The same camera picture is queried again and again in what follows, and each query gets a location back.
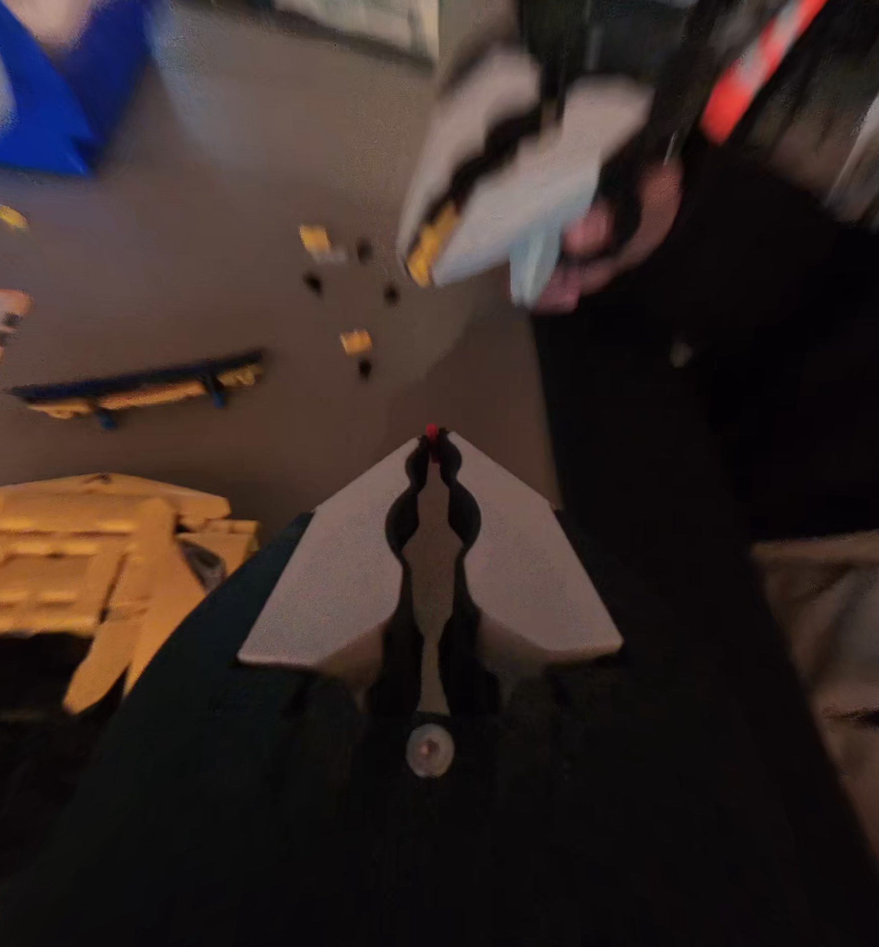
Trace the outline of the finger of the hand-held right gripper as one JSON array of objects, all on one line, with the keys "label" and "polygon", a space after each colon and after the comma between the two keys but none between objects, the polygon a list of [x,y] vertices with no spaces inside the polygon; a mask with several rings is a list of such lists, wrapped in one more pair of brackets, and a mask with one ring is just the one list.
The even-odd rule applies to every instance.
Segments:
[{"label": "finger of the hand-held right gripper", "polygon": [[545,289],[564,231],[597,193],[603,167],[645,126],[654,91],[626,77],[576,83],[555,125],[484,177],[438,259],[432,281],[459,282],[507,263],[511,289]]},{"label": "finger of the hand-held right gripper", "polygon": [[477,186],[503,170],[540,126],[541,67],[520,48],[484,50],[440,93],[403,199],[403,267],[421,225],[451,200],[461,223]]}]

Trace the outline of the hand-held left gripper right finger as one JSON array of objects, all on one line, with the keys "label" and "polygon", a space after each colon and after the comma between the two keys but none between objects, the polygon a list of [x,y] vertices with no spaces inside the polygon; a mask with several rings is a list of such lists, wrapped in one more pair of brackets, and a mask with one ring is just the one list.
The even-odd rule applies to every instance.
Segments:
[{"label": "hand-held left gripper right finger", "polygon": [[439,673],[452,712],[497,712],[520,683],[616,655],[623,636],[552,503],[456,433],[438,433],[460,540]]}]

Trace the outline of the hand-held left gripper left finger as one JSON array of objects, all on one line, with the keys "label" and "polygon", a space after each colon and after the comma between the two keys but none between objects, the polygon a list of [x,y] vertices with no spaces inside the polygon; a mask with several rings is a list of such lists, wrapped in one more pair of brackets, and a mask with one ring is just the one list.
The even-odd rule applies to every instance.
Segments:
[{"label": "hand-held left gripper left finger", "polygon": [[238,652],[340,680],[368,712],[415,712],[423,636],[404,551],[431,449],[414,437],[315,508]]}]

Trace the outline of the yellow pin connector brick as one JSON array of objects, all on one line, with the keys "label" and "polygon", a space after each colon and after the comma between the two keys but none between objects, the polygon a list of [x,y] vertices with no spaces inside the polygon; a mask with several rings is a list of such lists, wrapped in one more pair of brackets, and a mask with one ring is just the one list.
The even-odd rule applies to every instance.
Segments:
[{"label": "yellow pin connector brick", "polygon": [[459,221],[459,207],[451,200],[419,228],[403,261],[408,276],[418,287],[433,285],[434,266],[452,240]]}]

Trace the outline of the person's right hand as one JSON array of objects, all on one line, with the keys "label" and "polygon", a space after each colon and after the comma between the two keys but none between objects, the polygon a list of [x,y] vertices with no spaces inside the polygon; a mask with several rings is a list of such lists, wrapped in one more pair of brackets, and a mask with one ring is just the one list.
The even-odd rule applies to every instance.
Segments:
[{"label": "person's right hand", "polygon": [[665,241],[677,217],[683,192],[684,166],[672,159],[649,168],[639,196],[640,221],[628,243],[610,249],[614,212],[600,199],[563,235],[564,261],[556,266],[533,308],[536,314],[568,314],[587,296],[604,290],[641,265]]}]

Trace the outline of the pile of small mixed bricks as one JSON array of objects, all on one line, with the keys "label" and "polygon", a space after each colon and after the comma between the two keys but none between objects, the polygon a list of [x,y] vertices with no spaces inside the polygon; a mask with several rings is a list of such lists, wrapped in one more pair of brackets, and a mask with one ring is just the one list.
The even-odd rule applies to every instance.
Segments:
[{"label": "pile of small mixed bricks", "polygon": [[403,282],[373,233],[317,222],[297,229],[300,287],[335,352],[363,384],[397,385],[397,332]]}]

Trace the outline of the yellow toy brick car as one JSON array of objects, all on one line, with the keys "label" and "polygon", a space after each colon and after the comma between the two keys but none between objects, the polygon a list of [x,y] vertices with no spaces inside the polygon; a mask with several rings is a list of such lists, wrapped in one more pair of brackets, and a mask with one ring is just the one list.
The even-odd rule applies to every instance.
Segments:
[{"label": "yellow toy brick car", "polygon": [[0,637],[90,643],[64,710],[129,695],[181,623],[260,546],[217,494],[118,473],[0,487]]}]

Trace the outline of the white shirt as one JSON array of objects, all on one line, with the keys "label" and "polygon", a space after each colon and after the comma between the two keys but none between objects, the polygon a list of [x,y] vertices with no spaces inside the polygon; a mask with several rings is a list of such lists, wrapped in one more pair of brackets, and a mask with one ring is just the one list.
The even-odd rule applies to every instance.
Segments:
[{"label": "white shirt", "polygon": [[753,557],[836,773],[879,862],[879,529]]}]

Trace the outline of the blue plastic bin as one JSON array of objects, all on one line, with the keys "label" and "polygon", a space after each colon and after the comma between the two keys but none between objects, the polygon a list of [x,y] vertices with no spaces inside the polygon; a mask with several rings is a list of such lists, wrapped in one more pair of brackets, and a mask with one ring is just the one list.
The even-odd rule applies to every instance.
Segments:
[{"label": "blue plastic bin", "polygon": [[149,65],[152,1],[0,1],[15,96],[0,167],[89,175]]}]

